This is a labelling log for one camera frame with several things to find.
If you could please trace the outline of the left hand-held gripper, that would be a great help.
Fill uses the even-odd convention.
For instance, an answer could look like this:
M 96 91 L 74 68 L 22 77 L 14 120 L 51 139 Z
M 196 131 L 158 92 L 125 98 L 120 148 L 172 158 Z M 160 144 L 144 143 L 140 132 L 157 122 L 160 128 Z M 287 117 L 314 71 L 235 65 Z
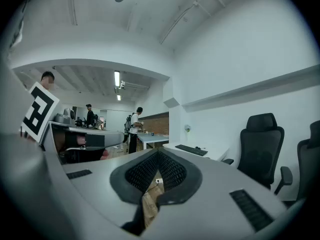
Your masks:
M 39 82 L 33 84 L 29 93 L 34 101 L 21 123 L 21 130 L 38 144 L 41 144 L 49 121 L 54 129 L 64 134 L 67 146 L 116 146 L 124 141 L 125 135 L 121 131 L 77 127 L 52 121 L 60 109 L 60 100 Z M 59 157 L 63 163 L 86 163 L 107 159 L 108 151 L 63 150 L 59 152 Z

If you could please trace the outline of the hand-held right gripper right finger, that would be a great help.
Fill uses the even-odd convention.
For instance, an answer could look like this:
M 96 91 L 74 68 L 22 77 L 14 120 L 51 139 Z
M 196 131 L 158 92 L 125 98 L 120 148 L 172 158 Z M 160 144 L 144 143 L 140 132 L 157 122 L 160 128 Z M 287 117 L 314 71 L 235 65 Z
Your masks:
M 164 205 L 142 233 L 144 240 L 242 240 L 255 233 L 230 193 L 244 189 L 275 220 L 282 201 L 235 167 L 179 150 L 172 151 L 202 173 L 197 192 L 183 204 Z

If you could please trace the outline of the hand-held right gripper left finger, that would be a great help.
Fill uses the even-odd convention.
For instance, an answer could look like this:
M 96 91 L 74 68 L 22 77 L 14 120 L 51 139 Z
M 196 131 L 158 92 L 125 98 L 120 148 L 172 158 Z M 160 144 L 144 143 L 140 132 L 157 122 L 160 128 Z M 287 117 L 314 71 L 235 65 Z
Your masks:
M 138 204 L 132 204 L 119 198 L 110 184 L 110 176 L 116 168 L 151 151 L 152 149 L 146 149 L 106 160 L 66 164 L 62 168 L 67 174 L 82 170 L 91 171 L 91 174 L 71 179 L 71 183 L 103 218 L 126 233 L 139 236 L 146 229 L 143 200 L 149 190 L 155 189 L 155 180 L 152 179 L 147 188 L 142 191 Z

